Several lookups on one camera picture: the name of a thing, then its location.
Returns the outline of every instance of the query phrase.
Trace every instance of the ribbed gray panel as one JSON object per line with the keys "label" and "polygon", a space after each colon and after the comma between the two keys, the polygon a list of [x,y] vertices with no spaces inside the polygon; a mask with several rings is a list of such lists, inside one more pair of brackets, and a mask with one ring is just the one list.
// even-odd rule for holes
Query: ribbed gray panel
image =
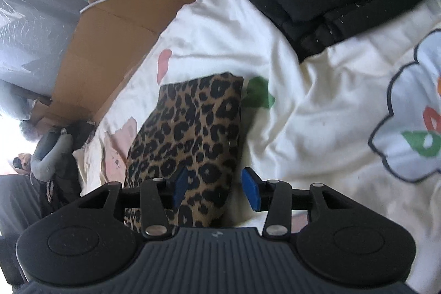
{"label": "ribbed gray panel", "polygon": [[124,273],[95,286],[61,289],[31,283],[24,294],[414,294],[404,284],[349,289],[307,271],[287,243],[254,228],[181,228],[148,243]]}

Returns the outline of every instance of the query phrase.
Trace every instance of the bed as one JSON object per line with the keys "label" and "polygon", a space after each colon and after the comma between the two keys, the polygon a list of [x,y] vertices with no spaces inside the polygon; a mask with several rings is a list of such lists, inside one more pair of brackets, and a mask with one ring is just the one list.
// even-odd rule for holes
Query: bed
{"label": "bed", "polygon": [[[441,0],[299,64],[248,0],[184,6],[85,148],[83,194],[124,182],[125,157],[160,85],[230,72],[244,78],[240,170],[293,188],[325,183],[411,232],[407,283],[441,290]],[[228,217],[262,227],[236,186]]]}

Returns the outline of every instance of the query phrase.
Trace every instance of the green spot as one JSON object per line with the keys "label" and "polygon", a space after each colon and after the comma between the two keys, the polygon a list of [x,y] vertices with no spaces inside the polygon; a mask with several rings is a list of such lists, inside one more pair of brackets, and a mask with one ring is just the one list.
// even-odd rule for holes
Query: green spot
{"label": "green spot", "polygon": [[[404,131],[401,133],[412,150],[424,157],[435,157],[441,149],[441,136],[432,131]],[[432,145],[424,147],[427,136],[431,136]]]}
{"label": "green spot", "polygon": [[268,80],[263,77],[253,77],[246,87],[246,96],[242,100],[242,106],[271,109],[275,101],[274,96],[268,91]]}

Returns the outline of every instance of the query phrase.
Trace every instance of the folded leopard print clothing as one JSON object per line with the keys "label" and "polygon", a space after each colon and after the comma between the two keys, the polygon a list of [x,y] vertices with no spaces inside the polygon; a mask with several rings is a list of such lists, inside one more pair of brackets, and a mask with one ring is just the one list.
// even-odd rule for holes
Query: folded leopard print clothing
{"label": "folded leopard print clothing", "polygon": [[[155,110],[127,156],[125,187],[146,179],[168,179],[180,166],[189,185],[179,208],[166,210],[169,223],[216,226],[224,213],[237,165],[243,78],[229,73],[163,85]],[[139,208],[124,222],[141,229]]]}

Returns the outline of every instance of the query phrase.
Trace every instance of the gray plastic-wrapped object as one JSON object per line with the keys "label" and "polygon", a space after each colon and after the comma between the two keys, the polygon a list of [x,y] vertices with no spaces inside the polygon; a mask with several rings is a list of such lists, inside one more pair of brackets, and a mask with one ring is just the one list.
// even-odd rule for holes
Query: gray plastic-wrapped object
{"label": "gray plastic-wrapped object", "polygon": [[0,116],[29,120],[32,102],[12,92],[10,83],[0,80]]}
{"label": "gray plastic-wrapped object", "polygon": [[0,0],[0,79],[50,96],[85,0]]}

